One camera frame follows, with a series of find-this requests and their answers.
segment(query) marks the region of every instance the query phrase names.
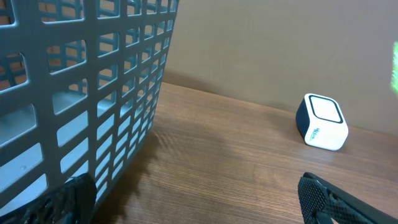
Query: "wood grain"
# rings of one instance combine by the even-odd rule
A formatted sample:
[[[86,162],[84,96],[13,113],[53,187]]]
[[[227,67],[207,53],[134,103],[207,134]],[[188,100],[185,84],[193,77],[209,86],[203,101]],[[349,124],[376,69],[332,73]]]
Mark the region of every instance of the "wood grain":
[[[398,218],[398,138],[350,128],[307,146],[294,114],[163,83],[154,127],[93,223],[303,223],[313,172]]]

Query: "beige wall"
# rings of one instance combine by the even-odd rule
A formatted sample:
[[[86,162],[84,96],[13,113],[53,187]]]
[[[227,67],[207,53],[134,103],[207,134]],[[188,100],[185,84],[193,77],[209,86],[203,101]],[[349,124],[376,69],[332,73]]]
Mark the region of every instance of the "beige wall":
[[[181,0],[164,80],[289,111],[317,93],[398,135],[395,40],[397,0]]]

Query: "white speaker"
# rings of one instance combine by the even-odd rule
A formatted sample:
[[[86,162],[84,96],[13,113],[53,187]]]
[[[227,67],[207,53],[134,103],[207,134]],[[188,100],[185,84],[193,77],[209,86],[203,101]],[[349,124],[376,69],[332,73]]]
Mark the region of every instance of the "white speaker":
[[[308,93],[297,113],[296,124],[309,146],[340,149],[348,136],[348,127],[338,103],[329,97]]]

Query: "gray basket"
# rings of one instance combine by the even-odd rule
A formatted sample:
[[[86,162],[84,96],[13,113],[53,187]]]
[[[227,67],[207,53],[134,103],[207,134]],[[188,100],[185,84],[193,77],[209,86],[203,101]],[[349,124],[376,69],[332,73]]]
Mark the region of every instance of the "gray basket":
[[[89,172],[97,207],[152,127],[178,0],[0,0],[0,215]]]

